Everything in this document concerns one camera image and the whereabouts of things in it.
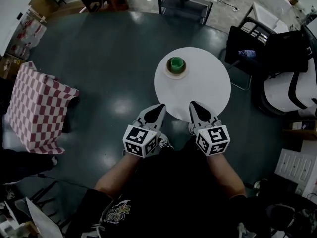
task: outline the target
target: person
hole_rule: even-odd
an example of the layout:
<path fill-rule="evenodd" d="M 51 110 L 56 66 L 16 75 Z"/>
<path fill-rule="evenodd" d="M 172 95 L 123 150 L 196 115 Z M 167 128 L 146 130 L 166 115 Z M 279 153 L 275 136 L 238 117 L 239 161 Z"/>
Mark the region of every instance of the person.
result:
<path fill-rule="evenodd" d="M 191 232 L 239 237 L 246 191 L 225 156 L 206 157 L 193 136 L 180 151 L 161 138 L 158 155 L 142 159 L 125 153 L 87 191 L 66 237 Z"/>

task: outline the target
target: round white table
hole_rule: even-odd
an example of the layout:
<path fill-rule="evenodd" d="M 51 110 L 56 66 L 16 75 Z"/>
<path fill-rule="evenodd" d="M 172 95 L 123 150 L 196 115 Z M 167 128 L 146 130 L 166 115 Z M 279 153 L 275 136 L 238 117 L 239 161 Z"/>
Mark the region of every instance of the round white table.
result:
<path fill-rule="evenodd" d="M 182 79 L 171 79 L 165 75 L 166 63 L 171 57 L 184 59 L 188 75 Z M 167 54 L 155 71 L 154 88 L 167 112 L 186 122 L 191 122 L 191 101 L 202 102 L 219 115 L 227 106 L 231 92 L 230 78 L 224 65 L 213 54 L 198 48 L 180 48 Z"/>

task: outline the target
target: black chair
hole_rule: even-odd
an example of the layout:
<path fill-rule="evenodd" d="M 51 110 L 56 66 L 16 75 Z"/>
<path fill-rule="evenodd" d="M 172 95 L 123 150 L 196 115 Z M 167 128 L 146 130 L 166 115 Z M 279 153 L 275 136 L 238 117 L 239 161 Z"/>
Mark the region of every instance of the black chair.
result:
<path fill-rule="evenodd" d="M 241 50 L 254 50 L 256 57 L 241 56 L 238 54 Z M 250 89 L 253 76 L 264 81 L 269 76 L 274 78 L 284 72 L 306 72 L 308 69 L 306 45 L 300 31 L 272 34 L 264 43 L 258 36 L 254 37 L 232 26 L 227 41 L 225 62 L 230 64 L 227 70 L 236 67 L 250 76 L 247 88 L 231 83 L 244 91 Z"/>

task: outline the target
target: white cabinet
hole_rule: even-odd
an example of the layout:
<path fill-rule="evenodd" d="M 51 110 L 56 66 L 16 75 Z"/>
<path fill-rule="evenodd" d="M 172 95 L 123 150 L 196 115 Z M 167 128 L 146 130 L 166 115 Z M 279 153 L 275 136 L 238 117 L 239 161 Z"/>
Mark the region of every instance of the white cabinet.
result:
<path fill-rule="evenodd" d="M 317 180 L 317 158 L 311 151 L 282 149 L 275 173 L 298 184 L 296 194 L 307 196 Z"/>

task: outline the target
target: green cup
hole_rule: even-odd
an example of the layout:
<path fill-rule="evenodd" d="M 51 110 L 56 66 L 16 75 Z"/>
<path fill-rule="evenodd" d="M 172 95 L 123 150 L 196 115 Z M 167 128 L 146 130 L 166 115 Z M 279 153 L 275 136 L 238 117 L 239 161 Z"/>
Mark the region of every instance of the green cup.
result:
<path fill-rule="evenodd" d="M 182 58 L 174 57 L 170 60 L 170 65 L 171 72 L 174 74 L 179 74 L 184 66 L 184 62 Z"/>

